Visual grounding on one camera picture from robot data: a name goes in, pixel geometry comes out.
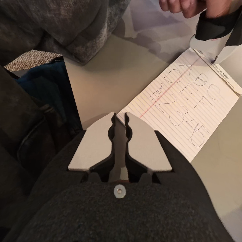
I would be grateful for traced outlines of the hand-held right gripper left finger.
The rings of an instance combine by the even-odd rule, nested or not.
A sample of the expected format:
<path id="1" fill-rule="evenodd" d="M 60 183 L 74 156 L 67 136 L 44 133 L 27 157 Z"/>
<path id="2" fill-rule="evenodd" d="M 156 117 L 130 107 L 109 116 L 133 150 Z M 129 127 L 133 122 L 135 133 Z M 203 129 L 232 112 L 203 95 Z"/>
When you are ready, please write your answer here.
<path id="1" fill-rule="evenodd" d="M 97 173 L 108 182 L 115 164 L 116 113 L 111 112 L 89 126 L 70 162 L 68 171 Z"/>

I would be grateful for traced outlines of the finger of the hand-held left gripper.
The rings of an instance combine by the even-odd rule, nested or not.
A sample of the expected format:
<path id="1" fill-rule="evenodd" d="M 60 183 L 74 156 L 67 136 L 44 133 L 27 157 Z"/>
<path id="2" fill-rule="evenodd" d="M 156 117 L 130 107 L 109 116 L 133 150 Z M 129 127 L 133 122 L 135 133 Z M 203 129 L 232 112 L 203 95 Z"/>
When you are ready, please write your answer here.
<path id="1" fill-rule="evenodd" d="M 232 53 L 239 50 L 242 47 L 242 45 L 238 46 L 225 46 L 222 51 L 215 56 L 214 59 L 211 60 L 211 64 L 220 64 L 225 59 L 227 59 L 229 56 L 231 56 Z"/>

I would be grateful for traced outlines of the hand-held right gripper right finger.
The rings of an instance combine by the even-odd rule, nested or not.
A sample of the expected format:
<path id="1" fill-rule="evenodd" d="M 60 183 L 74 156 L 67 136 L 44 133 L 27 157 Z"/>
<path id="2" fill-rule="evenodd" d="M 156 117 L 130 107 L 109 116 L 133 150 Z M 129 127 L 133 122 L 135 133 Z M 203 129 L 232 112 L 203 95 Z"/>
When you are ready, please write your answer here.
<path id="1" fill-rule="evenodd" d="M 172 172 L 172 166 L 155 130 L 131 112 L 125 113 L 125 165 L 130 183 L 138 183 L 143 174 Z"/>

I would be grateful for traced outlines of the white lined notepad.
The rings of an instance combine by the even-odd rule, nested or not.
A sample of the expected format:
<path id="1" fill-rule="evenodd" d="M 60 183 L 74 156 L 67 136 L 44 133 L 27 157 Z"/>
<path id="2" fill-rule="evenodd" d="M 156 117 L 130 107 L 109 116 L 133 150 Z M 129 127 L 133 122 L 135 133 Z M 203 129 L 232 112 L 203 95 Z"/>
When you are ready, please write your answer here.
<path id="1" fill-rule="evenodd" d="M 187 49 L 118 114 L 159 131 L 189 161 L 241 97 L 241 86 L 202 52 Z"/>

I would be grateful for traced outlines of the person's left hand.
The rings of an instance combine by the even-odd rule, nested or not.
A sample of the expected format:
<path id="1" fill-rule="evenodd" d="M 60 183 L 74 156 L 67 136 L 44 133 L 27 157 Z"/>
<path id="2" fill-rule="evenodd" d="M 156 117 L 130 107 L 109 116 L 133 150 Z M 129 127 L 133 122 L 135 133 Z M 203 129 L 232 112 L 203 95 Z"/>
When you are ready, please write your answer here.
<path id="1" fill-rule="evenodd" d="M 232 0 L 159 0 L 159 6 L 163 11 L 171 13 L 183 13 L 187 19 L 192 18 L 202 11 L 208 19 L 218 18 L 229 14 Z"/>

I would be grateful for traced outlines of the dark cloth garment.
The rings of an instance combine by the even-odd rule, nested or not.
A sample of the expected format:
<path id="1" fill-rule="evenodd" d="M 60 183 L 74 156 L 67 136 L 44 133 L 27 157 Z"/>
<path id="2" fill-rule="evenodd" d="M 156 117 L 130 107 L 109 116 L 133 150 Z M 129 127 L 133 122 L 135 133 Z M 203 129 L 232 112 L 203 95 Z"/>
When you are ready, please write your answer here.
<path id="1" fill-rule="evenodd" d="M 1 66 L 1 241 L 17 241 L 41 205 L 85 177 L 67 172 L 84 134 Z"/>

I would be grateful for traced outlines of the dark blue cloth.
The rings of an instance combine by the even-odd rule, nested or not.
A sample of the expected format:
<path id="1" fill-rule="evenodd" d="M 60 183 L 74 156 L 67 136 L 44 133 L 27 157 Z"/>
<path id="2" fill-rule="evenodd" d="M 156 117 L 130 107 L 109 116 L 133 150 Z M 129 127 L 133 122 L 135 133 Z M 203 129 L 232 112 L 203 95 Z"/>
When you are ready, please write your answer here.
<path id="1" fill-rule="evenodd" d="M 72 136 L 83 130 L 62 56 L 31 68 L 16 82 L 30 96 L 52 107 Z"/>

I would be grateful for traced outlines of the grey woven fabric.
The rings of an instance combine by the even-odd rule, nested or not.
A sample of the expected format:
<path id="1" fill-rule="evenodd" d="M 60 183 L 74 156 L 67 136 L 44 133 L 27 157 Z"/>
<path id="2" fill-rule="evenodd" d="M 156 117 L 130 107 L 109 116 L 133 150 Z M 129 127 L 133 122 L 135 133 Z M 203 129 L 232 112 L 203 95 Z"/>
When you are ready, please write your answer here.
<path id="1" fill-rule="evenodd" d="M 31 50 L 26 52 L 4 66 L 5 69 L 15 74 L 17 77 L 23 76 L 29 69 L 50 62 L 60 54 Z"/>

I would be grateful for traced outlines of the person's grey hoodie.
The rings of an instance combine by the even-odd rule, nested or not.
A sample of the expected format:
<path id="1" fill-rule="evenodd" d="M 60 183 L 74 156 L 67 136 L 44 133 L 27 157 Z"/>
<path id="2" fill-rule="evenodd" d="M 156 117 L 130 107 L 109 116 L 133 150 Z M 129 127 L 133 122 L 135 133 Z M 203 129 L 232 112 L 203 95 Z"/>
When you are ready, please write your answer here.
<path id="1" fill-rule="evenodd" d="M 130 1 L 0 1 L 1 66 L 30 51 L 60 54 L 85 65 L 104 46 Z"/>

